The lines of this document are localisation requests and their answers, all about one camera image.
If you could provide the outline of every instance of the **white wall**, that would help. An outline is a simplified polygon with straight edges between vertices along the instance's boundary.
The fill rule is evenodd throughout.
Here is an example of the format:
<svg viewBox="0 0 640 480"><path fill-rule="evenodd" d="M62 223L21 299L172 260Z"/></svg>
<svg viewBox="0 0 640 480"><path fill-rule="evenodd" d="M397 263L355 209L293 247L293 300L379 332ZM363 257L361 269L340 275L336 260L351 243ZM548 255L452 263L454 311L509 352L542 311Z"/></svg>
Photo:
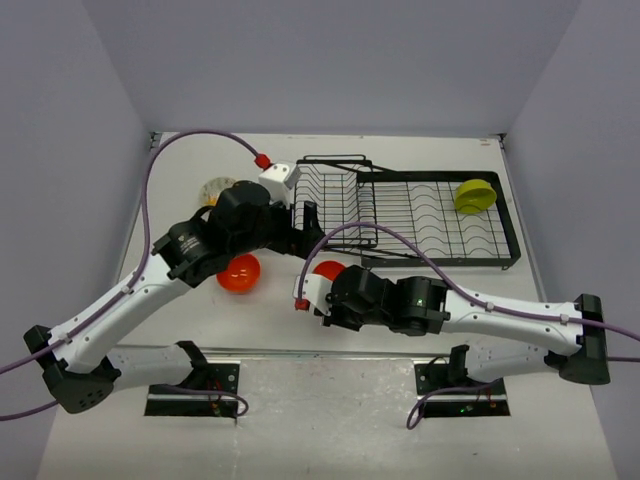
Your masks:
<svg viewBox="0 0 640 480"><path fill-rule="evenodd" d="M0 6L0 364L22 334L91 303L118 268L145 129L79 1ZM37 367L0 379L0 415L50 400ZM0 478L35 478L53 412L0 424Z"/></svg>
<svg viewBox="0 0 640 480"><path fill-rule="evenodd" d="M486 135L579 0L85 0L158 130Z"/></svg>
<svg viewBox="0 0 640 480"><path fill-rule="evenodd" d="M582 2L507 137L549 297L602 296L606 321L640 331L640 3ZM636 355L608 335L610 353ZM594 388L621 480L640 475L640 368Z"/></svg>

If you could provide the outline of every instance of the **black wire dish rack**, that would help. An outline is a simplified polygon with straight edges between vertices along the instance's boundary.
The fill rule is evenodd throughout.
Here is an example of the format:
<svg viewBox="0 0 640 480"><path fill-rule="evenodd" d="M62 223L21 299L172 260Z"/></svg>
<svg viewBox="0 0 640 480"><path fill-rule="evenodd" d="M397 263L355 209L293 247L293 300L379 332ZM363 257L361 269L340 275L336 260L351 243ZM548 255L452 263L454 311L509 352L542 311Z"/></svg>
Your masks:
<svg viewBox="0 0 640 480"><path fill-rule="evenodd" d="M293 222L302 227L303 205L318 205L325 232L350 222L370 222L406 237L440 266L509 268L520 258L498 174L486 171L394 171L364 155L307 155L297 162ZM463 182L486 180L496 203L477 214L454 208ZM366 227L343 230L325 250L357 255L362 266L415 267L424 263L399 240Z"/></svg>

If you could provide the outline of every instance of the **white tabletop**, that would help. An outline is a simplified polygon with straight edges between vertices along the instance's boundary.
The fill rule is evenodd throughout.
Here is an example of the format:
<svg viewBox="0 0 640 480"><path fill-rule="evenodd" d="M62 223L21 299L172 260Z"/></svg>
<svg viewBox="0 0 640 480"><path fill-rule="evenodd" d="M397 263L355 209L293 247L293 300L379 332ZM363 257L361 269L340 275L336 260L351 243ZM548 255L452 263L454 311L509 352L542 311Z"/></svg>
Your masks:
<svg viewBox="0 0 640 480"><path fill-rule="evenodd" d="M364 153L394 169L496 171L523 257L508 271L447 272L470 288L537 300L496 141L244 137L274 160ZM198 189L216 176L252 179L256 169L246 152L223 139L196 137L170 147L151 180L152 238L192 215ZM141 238L138 223L123 273L135 267ZM166 345L192 339L203 347L331 350L348 357L354 351L447 352L453 345L480 340L468 335L408 338L375 327L360 333L320 327L317 319L292 307L293 278L302 261L279 258L276 268L275 254L258 256L264 278L254 293L231 296L212 280L157 312L126 343ZM417 272L430 274L420 268L389 276ZM81 415L59 409L39 479L616 478L588 387L553 374L508 378L511 417L429 419L408 432L404 420L416 398L412 362L388 357L247 358L239 389L251 411L237 426L225 419L144 417L146 389L113 395Z"/></svg>

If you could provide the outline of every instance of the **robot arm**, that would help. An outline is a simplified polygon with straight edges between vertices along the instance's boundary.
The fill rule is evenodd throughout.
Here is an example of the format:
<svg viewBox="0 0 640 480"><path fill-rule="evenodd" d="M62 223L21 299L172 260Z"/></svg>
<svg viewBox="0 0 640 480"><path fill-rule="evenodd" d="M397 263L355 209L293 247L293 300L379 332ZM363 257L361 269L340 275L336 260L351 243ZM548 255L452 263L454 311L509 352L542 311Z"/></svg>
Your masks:
<svg viewBox="0 0 640 480"><path fill-rule="evenodd" d="M138 281L128 275L76 317L51 329L35 326L24 336L32 353L62 344L40 357L43 379L69 413L79 413L125 388L169 384L202 388L207 362L192 342L166 348L127 348L116 344L165 304L227 269L236 256L259 248L306 258L324 236L315 204L305 204L303 229L291 226L289 193L297 169L272 165L260 183L242 181L175 224L154 243ZM71 335L116 294L124 295L97 321Z"/></svg>
<svg viewBox="0 0 640 480"><path fill-rule="evenodd" d="M600 299L592 295L582 295L575 302L550 304L465 291L489 305L602 321ZM322 316L324 326L359 331L363 325L383 325L410 336L477 333L511 340L491 347L455 347L449 362L453 385L487 383L504 376L541 371L556 371L575 383L601 385L610 381L603 330L487 310L465 300L441 280L409 277L393 283L362 267L351 266L333 282L307 275L303 298L313 305L316 315Z"/></svg>

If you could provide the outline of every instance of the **red ball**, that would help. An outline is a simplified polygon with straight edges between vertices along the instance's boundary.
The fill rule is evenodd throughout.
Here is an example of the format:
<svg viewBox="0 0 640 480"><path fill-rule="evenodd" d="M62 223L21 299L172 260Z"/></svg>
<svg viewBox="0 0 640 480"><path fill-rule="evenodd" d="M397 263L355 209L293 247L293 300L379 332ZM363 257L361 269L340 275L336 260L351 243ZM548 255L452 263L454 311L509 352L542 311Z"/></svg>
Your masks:
<svg viewBox="0 0 640 480"><path fill-rule="evenodd" d="M344 270L345 267L340 262L335 262L333 260L325 260L324 262L319 263L316 268L313 269L313 273L318 275L322 275L324 278L328 278L332 282L336 279L336 277Z"/></svg>
<svg viewBox="0 0 640 480"><path fill-rule="evenodd" d="M260 262L250 253L240 255L231 260L229 267L216 278L220 286L229 292L247 293L258 283Z"/></svg>

